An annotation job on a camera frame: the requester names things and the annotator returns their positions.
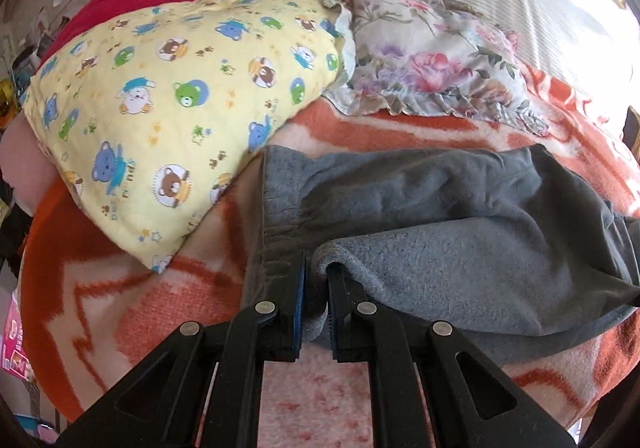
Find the grey fleece pants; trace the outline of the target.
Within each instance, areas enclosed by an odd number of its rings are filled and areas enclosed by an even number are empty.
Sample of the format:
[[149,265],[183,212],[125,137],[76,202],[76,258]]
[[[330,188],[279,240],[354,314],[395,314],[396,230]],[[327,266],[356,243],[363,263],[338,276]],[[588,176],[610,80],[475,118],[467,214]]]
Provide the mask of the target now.
[[639,304],[639,223],[543,146],[332,153],[268,147],[243,300],[306,256],[303,335],[326,322],[326,276],[462,330],[497,364],[585,343]]

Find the pink packaging box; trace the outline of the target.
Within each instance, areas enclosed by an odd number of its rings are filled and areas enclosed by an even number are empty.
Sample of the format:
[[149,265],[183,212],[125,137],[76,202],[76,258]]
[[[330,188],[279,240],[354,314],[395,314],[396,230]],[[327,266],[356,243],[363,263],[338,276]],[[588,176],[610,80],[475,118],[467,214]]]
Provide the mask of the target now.
[[24,351],[24,329],[17,303],[17,290],[11,293],[1,335],[1,369],[10,376],[33,383],[35,373]]

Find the yellow bear print pillow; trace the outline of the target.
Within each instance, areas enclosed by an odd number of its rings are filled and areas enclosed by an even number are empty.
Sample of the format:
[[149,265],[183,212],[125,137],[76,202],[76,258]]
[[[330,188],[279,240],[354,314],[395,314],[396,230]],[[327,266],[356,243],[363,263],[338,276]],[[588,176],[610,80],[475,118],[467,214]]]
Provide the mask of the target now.
[[192,0],[81,33],[24,112],[77,205],[154,272],[271,135],[352,76],[347,0]]

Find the pink cushion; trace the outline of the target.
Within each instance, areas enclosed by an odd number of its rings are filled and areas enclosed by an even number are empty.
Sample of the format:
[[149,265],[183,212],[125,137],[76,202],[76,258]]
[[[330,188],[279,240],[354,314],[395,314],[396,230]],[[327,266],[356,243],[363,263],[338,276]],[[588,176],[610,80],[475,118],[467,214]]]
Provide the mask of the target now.
[[15,202],[27,215],[34,216],[58,179],[58,170],[42,153],[23,112],[3,133],[0,154],[2,177],[12,188]]

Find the brown wooden chair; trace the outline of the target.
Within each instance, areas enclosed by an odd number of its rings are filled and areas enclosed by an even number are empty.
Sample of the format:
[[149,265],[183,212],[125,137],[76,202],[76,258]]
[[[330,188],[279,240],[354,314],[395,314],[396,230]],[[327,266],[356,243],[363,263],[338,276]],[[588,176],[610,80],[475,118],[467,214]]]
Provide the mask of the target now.
[[632,107],[627,110],[623,128],[623,143],[637,162],[640,162],[640,116],[639,112]]

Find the floral ruffled pillow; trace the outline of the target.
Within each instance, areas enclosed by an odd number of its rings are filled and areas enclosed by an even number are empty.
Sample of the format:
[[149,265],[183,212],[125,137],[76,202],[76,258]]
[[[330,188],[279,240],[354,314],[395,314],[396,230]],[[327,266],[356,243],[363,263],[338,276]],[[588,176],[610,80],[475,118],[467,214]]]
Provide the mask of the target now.
[[506,32],[454,0],[323,0],[345,64],[323,95],[345,116],[460,116],[544,136]]

